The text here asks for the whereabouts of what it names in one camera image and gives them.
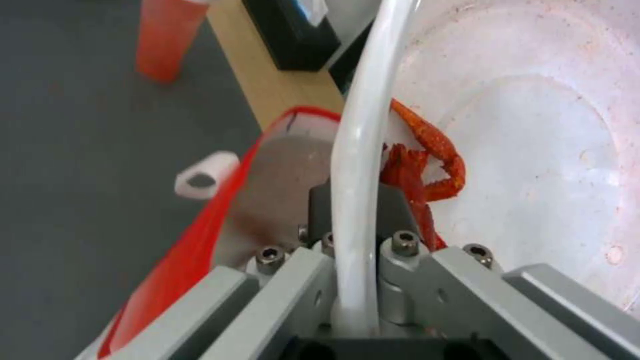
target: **white plastic container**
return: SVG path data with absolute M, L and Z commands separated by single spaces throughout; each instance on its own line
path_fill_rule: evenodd
M 431 205 L 436 230 L 449 245 L 488 246 L 505 270 L 550 263 L 640 316 L 640 2 L 430 0 L 413 18 L 392 93 L 447 133 L 467 164 L 460 195 Z M 393 46 L 372 36 L 374 47 L 361 66 L 382 56 L 379 68 L 393 67 Z M 386 103 L 358 86 L 384 74 L 359 70 L 347 109 L 353 97 Z M 379 126 L 366 113 L 344 116 Z M 351 136 L 352 147 L 378 146 Z M 354 258 L 363 240 L 349 236 Z

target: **gray floor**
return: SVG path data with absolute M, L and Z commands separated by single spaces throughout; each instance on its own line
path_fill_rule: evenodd
M 138 0 L 0 5 L 0 358 L 68 359 L 194 219 L 176 173 L 259 134 L 209 26 L 134 71 Z

